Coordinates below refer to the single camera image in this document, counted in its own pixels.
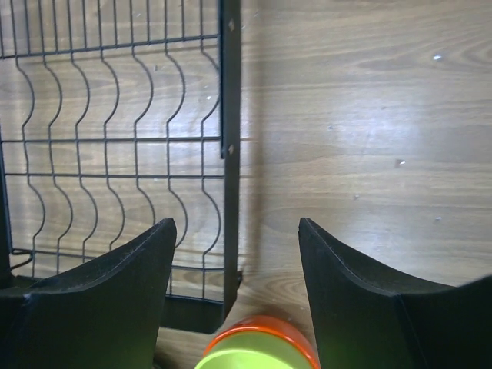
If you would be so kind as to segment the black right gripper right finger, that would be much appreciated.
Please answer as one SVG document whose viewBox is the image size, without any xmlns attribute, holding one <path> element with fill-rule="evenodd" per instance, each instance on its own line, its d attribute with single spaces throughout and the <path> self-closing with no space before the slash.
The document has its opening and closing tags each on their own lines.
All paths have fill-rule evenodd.
<svg viewBox="0 0 492 369">
<path fill-rule="evenodd" d="M 344 244 L 309 218 L 298 240 L 323 368 L 489 368 L 491 279 L 417 278 Z"/>
</svg>

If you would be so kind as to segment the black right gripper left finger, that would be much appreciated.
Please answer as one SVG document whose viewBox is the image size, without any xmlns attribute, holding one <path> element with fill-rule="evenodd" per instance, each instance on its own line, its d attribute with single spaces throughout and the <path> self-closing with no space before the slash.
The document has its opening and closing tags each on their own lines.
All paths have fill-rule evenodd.
<svg viewBox="0 0 492 369">
<path fill-rule="evenodd" d="M 1 282 L 3 368 L 151 368 L 177 231 L 171 218 L 50 278 Z"/>
</svg>

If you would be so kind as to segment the black wire dish rack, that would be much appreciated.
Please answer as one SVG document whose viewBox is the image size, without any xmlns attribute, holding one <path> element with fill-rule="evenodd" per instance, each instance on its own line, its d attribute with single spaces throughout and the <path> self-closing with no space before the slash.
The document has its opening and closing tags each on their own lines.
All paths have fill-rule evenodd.
<svg viewBox="0 0 492 369">
<path fill-rule="evenodd" d="M 162 324 L 205 334 L 241 283 L 238 1 L 1 3 L 1 259 L 20 281 L 173 218 Z"/>
</svg>

